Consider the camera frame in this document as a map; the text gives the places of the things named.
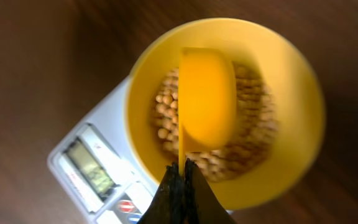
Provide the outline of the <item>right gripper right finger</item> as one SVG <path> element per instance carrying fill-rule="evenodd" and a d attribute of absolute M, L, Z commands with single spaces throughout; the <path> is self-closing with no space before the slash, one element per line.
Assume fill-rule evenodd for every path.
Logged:
<path fill-rule="evenodd" d="M 189 224 L 236 224 L 217 200 L 197 164 L 185 162 L 185 202 Z"/>

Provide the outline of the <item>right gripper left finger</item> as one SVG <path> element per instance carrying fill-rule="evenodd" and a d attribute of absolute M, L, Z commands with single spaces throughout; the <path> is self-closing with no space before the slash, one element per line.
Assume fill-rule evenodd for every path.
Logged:
<path fill-rule="evenodd" d="M 182 224 L 186 216 L 185 181 L 178 164 L 166 166 L 166 172 L 155 196 L 138 224 Z"/>

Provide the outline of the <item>yellow measuring scoop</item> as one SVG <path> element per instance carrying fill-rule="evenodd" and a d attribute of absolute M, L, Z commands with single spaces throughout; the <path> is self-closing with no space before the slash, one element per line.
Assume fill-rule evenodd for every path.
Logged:
<path fill-rule="evenodd" d="M 234 132 L 236 78 L 227 57 L 216 49 L 185 47 L 178 77 L 178 165 L 187 152 L 223 147 Z"/>

